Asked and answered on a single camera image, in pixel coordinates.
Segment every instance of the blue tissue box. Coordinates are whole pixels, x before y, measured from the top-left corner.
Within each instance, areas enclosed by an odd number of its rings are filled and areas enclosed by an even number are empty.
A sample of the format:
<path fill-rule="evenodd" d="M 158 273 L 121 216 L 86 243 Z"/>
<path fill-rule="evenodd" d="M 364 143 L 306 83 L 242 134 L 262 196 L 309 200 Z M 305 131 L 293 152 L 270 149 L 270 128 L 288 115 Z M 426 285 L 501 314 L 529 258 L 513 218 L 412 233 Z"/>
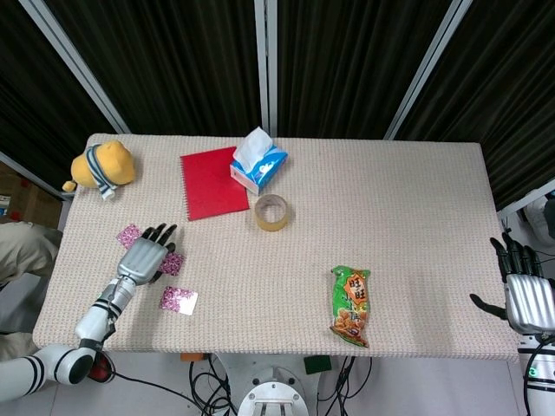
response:
<path fill-rule="evenodd" d="M 264 154 L 262 160 L 249 173 L 245 173 L 241 164 L 234 160 L 231 164 L 232 178 L 255 195 L 258 195 L 286 160 L 287 152 L 272 145 L 270 150 Z"/>

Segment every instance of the green snack package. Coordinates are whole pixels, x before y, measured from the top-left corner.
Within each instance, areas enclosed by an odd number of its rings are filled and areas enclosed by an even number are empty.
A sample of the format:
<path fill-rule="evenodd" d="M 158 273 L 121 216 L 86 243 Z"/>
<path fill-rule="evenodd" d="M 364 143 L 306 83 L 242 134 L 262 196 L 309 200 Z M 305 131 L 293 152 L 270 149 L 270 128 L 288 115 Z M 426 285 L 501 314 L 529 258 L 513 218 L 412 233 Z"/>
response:
<path fill-rule="evenodd" d="M 369 312 L 366 278 L 370 271 L 337 266 L 331 272 L 336 275 L 336 284 L 333 287 L 333 325 L 330 329 L 345 341 L 368 348 L 364 325 Z"/>

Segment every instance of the black curtain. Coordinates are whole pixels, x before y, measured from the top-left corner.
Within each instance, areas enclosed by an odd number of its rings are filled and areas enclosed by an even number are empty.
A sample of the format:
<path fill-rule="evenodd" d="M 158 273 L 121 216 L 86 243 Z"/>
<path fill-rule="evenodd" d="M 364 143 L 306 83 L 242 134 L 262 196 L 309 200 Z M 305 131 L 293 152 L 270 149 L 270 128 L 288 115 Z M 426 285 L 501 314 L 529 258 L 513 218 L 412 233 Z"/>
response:
<path fill-rule="evenodd" d="M 19 2 L 0 3 L 0 151 L 53 187 L 92 133 L 113 133 Z"/>
<path fill-rule="evenodd" d="M 450 0 L 280 0 L 280 136 L 382 139 Z"/>
<path fill-rule="evenodd" d="M 397 139 L 482 145 L 499 208 L 555 177 L 555 3 L 473 2 Z"/>
<path fill-rule="evenodd" d="M 260 124 L 252 0 L 47 0 L 133 133 Z"/>

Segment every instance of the brown packing tape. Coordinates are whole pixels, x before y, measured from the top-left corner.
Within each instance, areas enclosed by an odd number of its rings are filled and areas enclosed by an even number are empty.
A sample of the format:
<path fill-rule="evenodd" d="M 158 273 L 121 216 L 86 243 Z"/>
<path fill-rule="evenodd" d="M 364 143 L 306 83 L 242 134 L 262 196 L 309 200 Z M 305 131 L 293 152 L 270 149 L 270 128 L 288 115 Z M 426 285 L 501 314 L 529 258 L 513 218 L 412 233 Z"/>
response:
<path fill-rule="evenodd" d="M 284 215 L 274 222 L 269 222 L 264 219 L 263 209 L 269 205 L 281 206 L 284 210 Z M 264 195 L 259 198 L 257 203 L 254 205 L 254 218 L 257 220 L 258 226 L 264 231 L 278 231 L 285 227 L 289 221 L 289 209 L 285 199 L 278 195 Z"/>

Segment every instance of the textured table cover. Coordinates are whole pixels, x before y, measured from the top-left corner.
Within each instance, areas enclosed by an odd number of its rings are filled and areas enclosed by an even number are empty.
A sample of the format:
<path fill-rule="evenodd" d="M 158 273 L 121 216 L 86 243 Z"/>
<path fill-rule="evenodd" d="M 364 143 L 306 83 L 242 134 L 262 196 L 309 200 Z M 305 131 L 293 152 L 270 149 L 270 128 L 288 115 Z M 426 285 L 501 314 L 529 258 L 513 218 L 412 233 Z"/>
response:
<path fill-rule="evenodd" d="M 115 236 L 179 225 L 176 277 L 140 286 L 107 349 L 509 359 L 516 337 L 478 310 L 477 293 L 503 304 L 489 237 L 500 228 L 476 144 L 276 139 L 289 159 L 264 189 L 291 203 L 281 231 L 260 230 L 252 211 L 186 220 L 180 155 L 240 138 L 96 134 L 135 157 L 137 179 L 103 202 L 78 187 L 36 344 L 77 344 L 74 328 L 125 249 Z M 249 194 L 251 208 L 257 197 Z M 371 269 L 369 348 L 330 330 L 330 269 Z M 167 285 L 199 292 L 192 316 L 159 309 Z"/>

